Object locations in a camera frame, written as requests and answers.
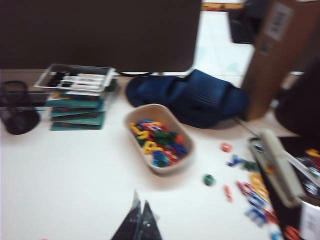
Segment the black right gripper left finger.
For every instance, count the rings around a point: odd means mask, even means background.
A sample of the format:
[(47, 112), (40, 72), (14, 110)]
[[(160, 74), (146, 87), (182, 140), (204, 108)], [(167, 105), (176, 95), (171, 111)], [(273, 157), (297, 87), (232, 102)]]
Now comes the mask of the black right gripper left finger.
[(139, 229), (141, 215), (141, 200), (138, 192), (134, 191), (131, 208), (111, 239), (135, 240)]

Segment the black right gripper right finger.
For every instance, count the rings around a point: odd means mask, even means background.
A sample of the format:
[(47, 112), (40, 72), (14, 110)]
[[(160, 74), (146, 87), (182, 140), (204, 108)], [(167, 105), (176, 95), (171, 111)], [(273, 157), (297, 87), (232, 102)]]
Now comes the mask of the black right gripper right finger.
[(146, 200), (141, 215), (141, 239), (142, 240), (162, 240), (157, 221), (152, 212), (149, 202)]

